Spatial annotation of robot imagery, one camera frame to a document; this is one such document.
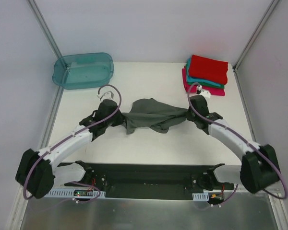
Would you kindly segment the grey t shirt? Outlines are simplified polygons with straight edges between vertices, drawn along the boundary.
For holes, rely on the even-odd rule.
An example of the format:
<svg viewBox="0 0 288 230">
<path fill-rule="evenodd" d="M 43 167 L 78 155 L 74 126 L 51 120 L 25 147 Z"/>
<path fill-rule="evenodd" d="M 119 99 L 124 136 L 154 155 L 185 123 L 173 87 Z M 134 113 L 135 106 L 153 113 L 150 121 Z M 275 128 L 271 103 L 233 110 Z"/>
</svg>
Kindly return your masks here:
<svg viewBox="0 0 288 230">
<path fill-rule="evenodd" d="M 128 135 L 144 127 L 166 134 L 170 127 L 186 121 L 187 112 L 186 108 L 174 107 L 153 98 L 139 99 L 132 103 L 128 113 L 122 113 L 125 118 L 123 126 Z"/>
</svg>

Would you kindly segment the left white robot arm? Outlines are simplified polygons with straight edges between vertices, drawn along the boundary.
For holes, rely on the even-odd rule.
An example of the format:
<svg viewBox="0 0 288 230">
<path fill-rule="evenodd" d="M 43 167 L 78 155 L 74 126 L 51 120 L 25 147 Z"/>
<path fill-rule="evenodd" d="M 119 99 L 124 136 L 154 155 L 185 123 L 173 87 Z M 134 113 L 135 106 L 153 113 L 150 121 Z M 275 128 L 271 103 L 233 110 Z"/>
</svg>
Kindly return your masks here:
<svg viewBox="0 0 288 230">
<path fill-rule="evenodd" d="M 23 187 L 23 196 L 43 198 L 54 186 L 67 183 L 90 186 L 93 184 L 93 169 L 83 161 L 69 165 L 61 163 L 79 148 L 103 135 L 108 127 L 119 126 L 124 117 L 120 105 L 104 99 L 97 110 L 84 118 L 76 128 L 53 145 L 34 151 L 26 150 L 21 158 L 16 181 Z"/>
</svg>

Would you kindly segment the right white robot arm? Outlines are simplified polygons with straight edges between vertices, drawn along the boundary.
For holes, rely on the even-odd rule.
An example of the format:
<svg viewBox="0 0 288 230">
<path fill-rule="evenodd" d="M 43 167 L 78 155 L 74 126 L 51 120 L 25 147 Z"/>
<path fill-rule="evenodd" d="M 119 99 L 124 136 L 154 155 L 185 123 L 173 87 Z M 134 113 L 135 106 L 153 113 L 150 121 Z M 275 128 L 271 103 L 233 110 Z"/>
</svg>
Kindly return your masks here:
<svg viewBox="0 0 288 230">
<path fill-rule="evenodd" d="M 255 194 L 280 180 L 276 152 L 271 145 L 248 141 L 230 128 L 222 116 L 209 112 L 207 101 L 202 95 L 189 97 L 188 101 L 187 120 L 224 144 L 241 161 L 241 166 L 236 169 L 224 163 L 209 168 L 197 181 L 200 187 L 211 191 L 226 183 L 241 184 Z"/>
</svg>

